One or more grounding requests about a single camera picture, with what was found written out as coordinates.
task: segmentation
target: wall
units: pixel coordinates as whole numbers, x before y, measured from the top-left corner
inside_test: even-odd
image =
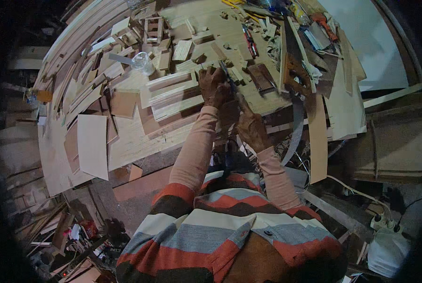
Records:
[[[337,20],[365,69],[360,91],[408,87],[400,53],[370,0],[319,0]]]

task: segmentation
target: orange tool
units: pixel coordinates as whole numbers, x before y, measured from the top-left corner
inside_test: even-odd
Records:
[[[325,15],[323,15],[322,13],[314,13],[311,14],[309,17],[310,20],[317,22],[320,26],[326,29],[327,35],[332,41],[338,40],[338,37],[330,29],[330,26],[327,25],[327,18]]]

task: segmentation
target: hand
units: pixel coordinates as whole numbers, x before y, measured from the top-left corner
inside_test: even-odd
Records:
[[[261,115],[254,114],[247,103],[240,103],[240,106],[242,111],[236,128],[241,140],[250,145],[256,153],[271,147]]]
[[[225,82],[226,75],[221,68],[215,69],[208,66],[206,70],[200,70],[199,85],[205,106],[213,106],[217,109],[224,103],[225,97],[230,95],[231,87]]]

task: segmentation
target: person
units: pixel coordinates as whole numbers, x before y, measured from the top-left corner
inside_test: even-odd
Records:
[[[259,114],[243,106],[237,131],[257,153],[267,197],[255,173],[206,174],[225,81],[221,68],[200,70],[204,106],[118,259],[118,282],[336,282],[347,265],[340,243],[301,205]]]

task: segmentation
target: clear plastic cup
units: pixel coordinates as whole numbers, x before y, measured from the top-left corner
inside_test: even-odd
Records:
[[[140,71],[145,76],[151,76],[154,71],[156,71],[156,68],[146,52],[140,52],[135,55],[134,58],[132,58],[132,62],[134,62],[134,64],[131,65],[132,68]]]

